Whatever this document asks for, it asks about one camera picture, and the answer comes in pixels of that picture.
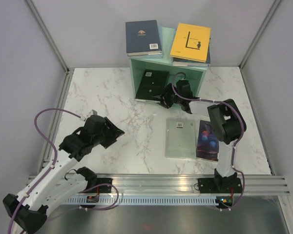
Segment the teal ocean cover book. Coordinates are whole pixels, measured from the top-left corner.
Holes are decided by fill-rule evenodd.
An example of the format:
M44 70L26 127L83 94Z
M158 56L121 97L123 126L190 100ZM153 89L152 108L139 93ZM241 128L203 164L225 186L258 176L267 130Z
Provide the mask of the teal ocean cover book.
M193 37L175 39L170 51L173 66L198 66L210 65L210 51L208 41L201 41Z

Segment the dark blue hardcover book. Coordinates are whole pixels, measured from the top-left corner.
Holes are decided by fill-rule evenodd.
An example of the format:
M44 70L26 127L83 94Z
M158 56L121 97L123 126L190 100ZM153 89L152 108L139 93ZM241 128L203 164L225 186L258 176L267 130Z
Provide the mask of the dark blue hardcover book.
M157 20L128 21L125 30L126 54L129 57L163 53Z

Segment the black glossy book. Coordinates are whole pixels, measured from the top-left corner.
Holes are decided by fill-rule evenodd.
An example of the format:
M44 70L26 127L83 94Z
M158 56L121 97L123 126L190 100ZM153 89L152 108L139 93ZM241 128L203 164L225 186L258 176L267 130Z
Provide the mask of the black glossy book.
M160 103L169 78L168 71L145 70L136 92L136 101Z

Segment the purple night sky book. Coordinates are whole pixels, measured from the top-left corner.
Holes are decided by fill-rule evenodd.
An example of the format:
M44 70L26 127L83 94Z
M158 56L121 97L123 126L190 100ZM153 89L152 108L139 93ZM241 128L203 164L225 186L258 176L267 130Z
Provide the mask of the purple night sky book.
M196 147L196 157L218 162L219 141L209 121L201 120Z

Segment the pale green grey book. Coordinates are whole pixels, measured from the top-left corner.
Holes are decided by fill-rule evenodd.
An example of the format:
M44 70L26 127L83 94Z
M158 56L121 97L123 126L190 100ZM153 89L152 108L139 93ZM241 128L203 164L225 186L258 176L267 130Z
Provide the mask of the pale green grey book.
M165 157L196 159L195 121L168 118L166 120Z

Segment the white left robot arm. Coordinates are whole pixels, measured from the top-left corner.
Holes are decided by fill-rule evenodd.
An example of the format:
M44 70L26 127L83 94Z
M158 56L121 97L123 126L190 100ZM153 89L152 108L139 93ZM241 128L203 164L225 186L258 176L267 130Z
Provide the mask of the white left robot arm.
M97 175L87 167L79 168L75 175L60 186L57 183L98 145L108 148L124 135L107 117L91 115L84 126L66 136L55 150L48 165L16 195L3 199L4 207L24 232L34 234L48 216L65 200L78 192L93 192Z

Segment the yellow hardcover book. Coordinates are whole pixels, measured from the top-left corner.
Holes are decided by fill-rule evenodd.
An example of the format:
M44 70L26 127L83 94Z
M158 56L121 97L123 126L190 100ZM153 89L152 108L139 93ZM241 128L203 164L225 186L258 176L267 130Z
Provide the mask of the yellow hardcover book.
M197 62L206 62L211 28L179 23L170 56Z

